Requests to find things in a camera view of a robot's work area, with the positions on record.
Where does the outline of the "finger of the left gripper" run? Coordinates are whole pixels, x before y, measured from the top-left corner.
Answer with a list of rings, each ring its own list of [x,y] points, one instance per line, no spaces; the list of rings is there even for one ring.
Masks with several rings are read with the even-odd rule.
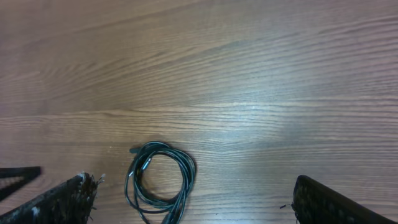
[[[1,200],[4,200],[41,174],[41,167],[1,168]]]

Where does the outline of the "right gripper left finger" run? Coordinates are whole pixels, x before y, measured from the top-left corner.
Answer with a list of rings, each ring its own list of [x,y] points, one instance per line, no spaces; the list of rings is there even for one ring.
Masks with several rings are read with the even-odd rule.
[[[1,224],[87,224],[104,177],[82,172],[2,214]]]

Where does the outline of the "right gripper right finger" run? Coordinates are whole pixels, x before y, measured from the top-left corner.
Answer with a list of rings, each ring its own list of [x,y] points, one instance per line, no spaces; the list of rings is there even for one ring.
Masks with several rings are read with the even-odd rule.
[[[299,224],[397,224],[307,175],[297,177],[291,207]]]

